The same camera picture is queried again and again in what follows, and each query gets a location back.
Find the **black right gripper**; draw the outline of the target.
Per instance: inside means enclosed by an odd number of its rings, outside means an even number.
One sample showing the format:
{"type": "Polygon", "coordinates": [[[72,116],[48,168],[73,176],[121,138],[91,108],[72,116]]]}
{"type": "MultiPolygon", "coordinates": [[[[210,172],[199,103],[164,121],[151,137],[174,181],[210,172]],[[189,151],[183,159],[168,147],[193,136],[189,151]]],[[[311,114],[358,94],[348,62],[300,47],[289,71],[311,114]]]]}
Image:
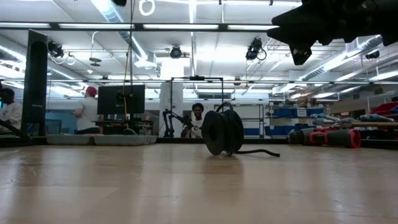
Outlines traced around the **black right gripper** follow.
{"type": "Polygon", "coordinates": [[[272,18],[275,26],[309,24],[306,34],[286,27],[269,29],[267,35],[289,46],[296,66],[303,65],[312,55],[315,42],[328,45],[334,39],[346,43],[362,35],[359,16],[363,0],[306,0],[306,4],[272,18]]]}

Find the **metal shelving rack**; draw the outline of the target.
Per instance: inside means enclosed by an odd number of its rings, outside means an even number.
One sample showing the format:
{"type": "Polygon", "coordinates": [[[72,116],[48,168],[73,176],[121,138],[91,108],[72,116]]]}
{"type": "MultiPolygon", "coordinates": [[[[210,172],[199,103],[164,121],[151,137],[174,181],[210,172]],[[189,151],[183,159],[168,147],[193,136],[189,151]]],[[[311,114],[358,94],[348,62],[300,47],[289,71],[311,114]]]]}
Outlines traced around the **metal shelving rack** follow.
{"type": "Polygon", "coordinates": [[[264,135],[265,138],[269,139],[283,139],[287,135],[282,135],[282,136],[266,136],[264,134],[264,127],[265,126],[295,126],[295,130],[292,131],[298,131],[301,129],[306,129],[306,128],[313,128],[314,125],[312,123],[311,117],[307,116],[307,108],[323,108],[322,105],[320,106],[298,106],[297,104],[287,104],[287,103],[269,103],[265,105],[262,109],[262,134],[264,135]],[[284,118],[278,118],[272,115],[274,109],[278,108],[293,108],[297,109],[297,116],[296,117],[284,117],[284,118]]]}

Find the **wooden workbench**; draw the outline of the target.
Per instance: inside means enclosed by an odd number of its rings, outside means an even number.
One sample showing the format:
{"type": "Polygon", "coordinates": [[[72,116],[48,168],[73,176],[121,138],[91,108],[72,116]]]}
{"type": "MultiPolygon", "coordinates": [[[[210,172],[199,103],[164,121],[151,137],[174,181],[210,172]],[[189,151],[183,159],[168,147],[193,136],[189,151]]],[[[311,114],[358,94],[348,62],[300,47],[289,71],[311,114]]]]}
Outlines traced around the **wooden workbench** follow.
{"type": "Polygon", "coordinates": [[[398,129],[398,122],[387,123],[387,122],[345,122],[338,123],[337,126],[342,128],[354,128],[354,127],[374,127],[379,129],[398,129]]]}

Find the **person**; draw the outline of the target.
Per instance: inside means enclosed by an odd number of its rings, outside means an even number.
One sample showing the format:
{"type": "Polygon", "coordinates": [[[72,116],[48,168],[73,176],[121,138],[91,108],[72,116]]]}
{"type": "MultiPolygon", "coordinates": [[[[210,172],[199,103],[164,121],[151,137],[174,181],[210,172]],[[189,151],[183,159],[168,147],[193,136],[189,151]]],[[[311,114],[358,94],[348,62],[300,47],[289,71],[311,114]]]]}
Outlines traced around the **person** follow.
{"type": "Polygon", "coordinates": [[[192,105],[194,118],[190,125],[185,125],[180,133],[181,138],[202,138],[201,127],[203,124],[204,106],[201,103],[192,105]]]}
{"type": "Polygon", "coordinates": [[[86,88],[84,99],[78,102],[73,115],[77,119],[75,134],[100,134],[101,129],[96,125],[102,116],[98,114],[98,101],[95,99],[97,89],[93,86],[86,88]]]}
{"type": "Polygon", "coordinates": [[[3,107],[0,109],[0,119],[16,129],[21,129],[22,105],[16,102],[14,97],[15,93],[12,89],[0,89],[0,98],[3,103],[3,107]]]}

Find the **white pillar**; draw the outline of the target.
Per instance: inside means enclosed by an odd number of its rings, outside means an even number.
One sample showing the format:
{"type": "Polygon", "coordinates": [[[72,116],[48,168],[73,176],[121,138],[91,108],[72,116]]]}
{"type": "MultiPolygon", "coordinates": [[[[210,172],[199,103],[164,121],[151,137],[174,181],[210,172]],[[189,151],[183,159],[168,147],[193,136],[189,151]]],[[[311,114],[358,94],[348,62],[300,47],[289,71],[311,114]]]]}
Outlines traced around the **white pillar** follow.
{"type": "Polygon", "coordinates": [[[160,109],[159,109],[159,136],[163,137],[165,133],[165,122],[173,126],[174,137],[179,138],[183,129],[183,124],[173,118],[164,119],[163,112],[168,109],[175,114],[183,115],[183,83],[171,82],[171,78],[183,77],[184,67],[177,59],[167,59],[161,63],[160,79],[165,82],[160,85],[160,109]]]}

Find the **cluttered workbench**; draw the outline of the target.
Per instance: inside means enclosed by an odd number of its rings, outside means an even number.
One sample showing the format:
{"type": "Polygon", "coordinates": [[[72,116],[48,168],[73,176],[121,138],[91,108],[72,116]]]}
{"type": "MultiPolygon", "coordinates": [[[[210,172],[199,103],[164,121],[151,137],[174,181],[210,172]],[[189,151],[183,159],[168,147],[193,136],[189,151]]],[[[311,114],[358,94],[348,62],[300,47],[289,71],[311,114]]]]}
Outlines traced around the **cluttered workbench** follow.
{"type": "Polygon", "coordinates": [[[133,118],[129,121],[104,120],[95,121],[95,125],[102,128],[104,135],[126,135],[126,129],[132,129],[137,135],[152,135],[153,122],[133,118]]]}

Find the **black monitor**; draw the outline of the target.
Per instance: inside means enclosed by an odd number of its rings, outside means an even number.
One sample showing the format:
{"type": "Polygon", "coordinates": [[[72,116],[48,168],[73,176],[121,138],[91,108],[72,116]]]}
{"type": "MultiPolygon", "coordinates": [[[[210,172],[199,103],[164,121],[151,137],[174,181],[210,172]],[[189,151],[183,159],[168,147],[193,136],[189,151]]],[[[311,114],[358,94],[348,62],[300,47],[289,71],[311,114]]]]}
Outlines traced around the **black monitor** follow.
{"type": "Polygon", "coordinates": [[[98,114],[144,113],[145,89],[144,85],[99,87],[98,114]]]}

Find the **grey tool kit case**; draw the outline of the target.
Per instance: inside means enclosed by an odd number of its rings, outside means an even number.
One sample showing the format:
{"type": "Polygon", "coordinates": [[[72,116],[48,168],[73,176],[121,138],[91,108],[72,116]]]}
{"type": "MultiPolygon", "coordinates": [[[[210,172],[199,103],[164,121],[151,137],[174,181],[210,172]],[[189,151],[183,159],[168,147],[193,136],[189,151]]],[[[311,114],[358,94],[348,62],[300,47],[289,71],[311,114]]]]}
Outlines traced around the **grey tool kit case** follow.
{"type": "Polygon", "coordinates": [[[48,135],[47,143],[67,146],[143,146],[155,144],[157,136],[59,134],[48,135]]]}

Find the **ceiling light track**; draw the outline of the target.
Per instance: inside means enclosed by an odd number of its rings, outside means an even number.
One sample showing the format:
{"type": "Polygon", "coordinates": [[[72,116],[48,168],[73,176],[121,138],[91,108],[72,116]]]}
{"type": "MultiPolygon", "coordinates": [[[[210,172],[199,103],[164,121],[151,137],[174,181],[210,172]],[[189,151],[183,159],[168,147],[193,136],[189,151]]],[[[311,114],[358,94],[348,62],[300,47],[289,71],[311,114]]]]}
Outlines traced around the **ceiling light track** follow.
{"type": "Polygon", "coordinates": [[[0,30],[133,31],[133,32],[265,32],[270,24],[173,24],[173,23],[88,23],[88,22],[0,22],[0,30]]]}

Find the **red cordless drill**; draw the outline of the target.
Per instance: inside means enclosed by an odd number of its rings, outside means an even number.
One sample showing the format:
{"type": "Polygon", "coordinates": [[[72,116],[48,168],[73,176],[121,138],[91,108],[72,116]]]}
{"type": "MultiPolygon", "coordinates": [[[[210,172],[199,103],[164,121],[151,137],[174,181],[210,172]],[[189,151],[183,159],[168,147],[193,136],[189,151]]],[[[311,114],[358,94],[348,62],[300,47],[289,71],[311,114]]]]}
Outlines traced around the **red cordless drill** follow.
{"type": "Polygon", "coordinates": [[[287,135],[289,144],[301,144],[304,146],[335,146],[347,148],[359,148],[361,146],[361,134],[357,129],[306,128],[292,131],[287,135]]]}

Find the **black aluminium table frame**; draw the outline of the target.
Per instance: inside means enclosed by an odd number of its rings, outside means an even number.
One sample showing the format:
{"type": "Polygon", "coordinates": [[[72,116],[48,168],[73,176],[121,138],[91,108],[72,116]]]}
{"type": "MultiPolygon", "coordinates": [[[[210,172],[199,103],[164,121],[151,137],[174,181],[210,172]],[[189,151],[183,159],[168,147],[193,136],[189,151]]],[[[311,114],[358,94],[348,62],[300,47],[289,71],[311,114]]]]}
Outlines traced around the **black aluminium table frame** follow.
{"type": "MultiPolygon", "coordinates": [[[[110,142],[111,135],[55,135],[47,137],[34,137],[26,135],[22,131],[16,129],[12,125],[5,123],[0,119],[0,127],[5,127],[11,130],[10,136],[0,136],[0,147],[16,147],[16,146],[30,146],[30,145],[66,145],[66,146],[91,146],[96,145],[96,138],[105,140],[107,143],[110,142]]],[[[118,136],[115,135],[118,140],[127,140],[128,145],[132,146],[134,141],[138,142],[138,145],[145,144],[204,144],[204,139],[188,139],[188,138],[158,138],[156,136],[118,136]]],[[[363,139],[362,144],[364,147],[373,147],[379,149],[398,149],[398,140],[375,140],[375,139],[363,139]]]]}

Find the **black upright post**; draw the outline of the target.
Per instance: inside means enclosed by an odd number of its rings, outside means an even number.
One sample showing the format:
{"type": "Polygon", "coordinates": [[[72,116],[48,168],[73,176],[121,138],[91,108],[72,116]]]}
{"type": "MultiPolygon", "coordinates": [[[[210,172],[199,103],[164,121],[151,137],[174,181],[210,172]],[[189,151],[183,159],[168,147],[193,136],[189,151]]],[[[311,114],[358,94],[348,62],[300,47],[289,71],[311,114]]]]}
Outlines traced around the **black upright post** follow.
{"type": "Polygon", "coordinates": [[[28,31],[21,130],[30,136],[45,136],[48,37],[28,31]]]}

